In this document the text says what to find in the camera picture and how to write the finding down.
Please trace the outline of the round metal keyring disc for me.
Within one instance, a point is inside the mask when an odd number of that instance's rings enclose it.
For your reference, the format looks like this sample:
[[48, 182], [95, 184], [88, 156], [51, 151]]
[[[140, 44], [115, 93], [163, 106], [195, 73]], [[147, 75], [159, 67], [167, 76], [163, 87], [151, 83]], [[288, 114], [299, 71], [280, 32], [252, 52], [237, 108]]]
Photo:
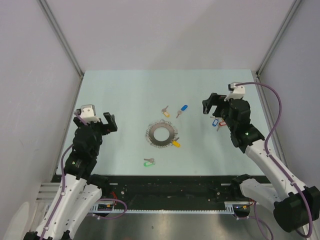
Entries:
[[177, 135], [177, 128], [170, 121], [164, 119], [149, 124], [145, 132], [148, 143], [157, 148], [172, 146]]

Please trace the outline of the key with green tag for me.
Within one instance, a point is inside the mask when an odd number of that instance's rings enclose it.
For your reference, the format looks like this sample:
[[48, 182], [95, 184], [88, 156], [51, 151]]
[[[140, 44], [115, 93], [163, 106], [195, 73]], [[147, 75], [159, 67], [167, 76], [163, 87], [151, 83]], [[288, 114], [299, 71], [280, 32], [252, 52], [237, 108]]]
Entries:
[[144, 158], [143, 160], [144, 160], [143, 165], [144, 165], [145, 167], [154, 166], [154, 165], [156, 164], [154, 158]]

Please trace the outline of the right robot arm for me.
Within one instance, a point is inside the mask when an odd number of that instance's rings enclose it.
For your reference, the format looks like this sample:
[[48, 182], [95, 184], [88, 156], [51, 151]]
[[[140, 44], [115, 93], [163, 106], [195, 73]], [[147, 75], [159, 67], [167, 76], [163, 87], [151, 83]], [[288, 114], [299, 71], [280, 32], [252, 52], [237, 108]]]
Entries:
[[233, 145], [260, 168], [273, 186], [266, 187], [244, 174], [230, 188], [235, 200], [242, 201], [245, 197], [255, 200], [272, 212], [278, 225], [288, 233], [319, 219], [320, 191], [295, 177], [265, 146], [265, 137], [251, 123], [251, 108], [246, 100], [211, 93], [202, 105], [205, 115], [216, 107], [212, 115], [224, 120]]

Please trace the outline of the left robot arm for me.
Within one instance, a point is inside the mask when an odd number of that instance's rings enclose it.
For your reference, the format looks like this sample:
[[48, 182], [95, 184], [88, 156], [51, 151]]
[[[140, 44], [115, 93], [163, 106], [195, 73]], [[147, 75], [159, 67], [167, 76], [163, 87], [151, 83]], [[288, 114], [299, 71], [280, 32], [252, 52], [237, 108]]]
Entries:
[[72, 240], [94, 203], [110, 196], [108, 178], [92, 171], [103, 136], [118, 130], [115, 117], [105, 112], [107, 122], [103, 123], [93, 104], [81, 106], [74, 115], [77, 128], [61, 157], [57, 193], [36, 230], [25, 234], [26, 240]]

